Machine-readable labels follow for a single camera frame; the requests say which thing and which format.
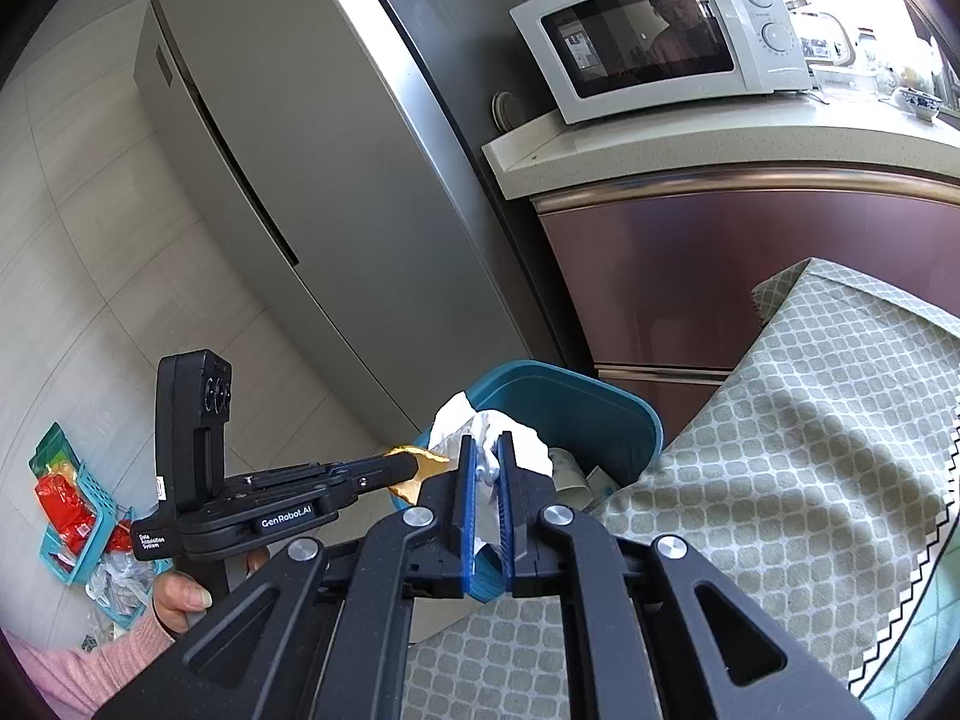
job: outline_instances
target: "red package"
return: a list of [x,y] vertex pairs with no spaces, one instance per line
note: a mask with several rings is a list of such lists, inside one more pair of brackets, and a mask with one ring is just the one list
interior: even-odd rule
[[130,521],[121,519],[110,533],[107,541],[107,552],[133,552],[133,543],[130,541]]
[[90,511],[80,493],[61,474],[48,473],[43,476],[34,492],[61,541],[74,555],[80,555],[97,521],[96,514]]

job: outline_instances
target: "white countertop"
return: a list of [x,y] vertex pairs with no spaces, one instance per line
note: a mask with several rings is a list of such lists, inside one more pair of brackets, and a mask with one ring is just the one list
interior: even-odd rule
[[845,162],[960,179],[960,131],[888,103],[806,95],[703,101],[565,124],[553,111],[484,146],[507,199],[660,170]]

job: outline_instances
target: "microwave window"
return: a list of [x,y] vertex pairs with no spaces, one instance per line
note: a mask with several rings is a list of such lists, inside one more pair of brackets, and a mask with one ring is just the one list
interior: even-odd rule
[[587,0],[542,23],[581,98],[733,69],[710,0]]

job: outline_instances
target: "fingernail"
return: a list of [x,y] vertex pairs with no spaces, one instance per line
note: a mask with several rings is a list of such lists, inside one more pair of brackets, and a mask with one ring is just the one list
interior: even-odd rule
[[193,596],[193,602],[203,608],[210,608],[213,605],[213,597],[205,587],[194,587],[191,595]]

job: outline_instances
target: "clear container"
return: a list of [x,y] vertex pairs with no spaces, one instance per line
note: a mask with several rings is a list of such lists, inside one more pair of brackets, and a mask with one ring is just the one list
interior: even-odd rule
[[820,91],[834,100],[862,103],[877,99],[877,71],[852,67],[811,65]]

